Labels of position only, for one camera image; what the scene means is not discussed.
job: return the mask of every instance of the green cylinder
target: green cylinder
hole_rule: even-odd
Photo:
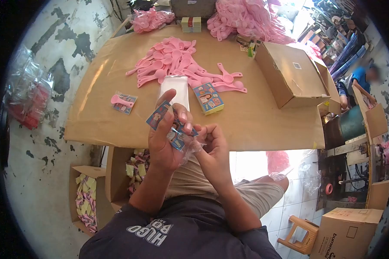
[[[356,105],[340,116],[340,131],[344,141],[366,133],[360,106]]]

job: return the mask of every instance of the beige shorts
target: beige shorts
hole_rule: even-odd
[[[235,187],[259,218],[264,216],[284,195],[284,189],[274,183],[242,180],[235,184]],[[218,193],[204,176],[194,156],[174,172],[166,192],[166,199],[180,195],[193,195],[219,201]]]

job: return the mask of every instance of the orange stool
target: orange stool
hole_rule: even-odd
[[[297,218],[296,216],[291,216],[288,220],[293,222],[294,225],[292,226],[292,229],[288,234],[287,238],[285,240],[278,238],[277,242],[299,253],[310,254],[311,250],[313,249],[314,243],[316,242],[319,227],[311,221],[303,220],[301,218]],[[306,230],[307,233],[305,234],[302,241],[295,241],[294,243],[290,243],[289,240],[291,239],[297,227],[301,227],[302,229]]]

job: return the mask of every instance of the stack of cards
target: stack of cards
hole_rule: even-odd
[[[218,92],[213,88],[211,83],[193,88],[197,100],[202,107],[205,115],[212,114],[223,109],[223,101],[219,97]]]
[[[171,105],[168,101],[164,101],[154,112],[153,114],[146,120],[146,123],[150,125],[151,128],[157,130],[158,124],[163,119],[164,115],[170,109]],[[182,150],[186,143],[191,142],[193,137],[198,135],[197,131],[192,129],[189,134],[183,132],[184,123],[179,121],[179,117],[177,111],[173,107],[174,114],[174,122],[173,126],[167,134],[167,138],[169,139],[171,145],[177,150]]]

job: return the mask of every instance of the table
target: table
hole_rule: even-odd
[[[248,93],[236,91],[219,95],[225,103],[221,112],[202,114],[193,91],[189,89],[194,122],[218,123],[233,151],[291,150],[324,148],[322,123],[317,107],[280,110],[268,83],[253,58],[240,51],[234,40],[219,42],[209,31],[182,33],[169,25],[146,34],[130,33],[109,39],[93,59],[76,93],[65,126],[65,139],[97,145],[147,148],[149,126],[145,120],[154,111],[159,84],[151,81],[137,88],[136,75],[126,76],[135,63],[162,39],[174,36],[197,40],[193,58],[210,73],[220,73],[216,64],[241,72],[240,80]],[[110,99],[120,91],[139,96],[130,115],[111,107]]]

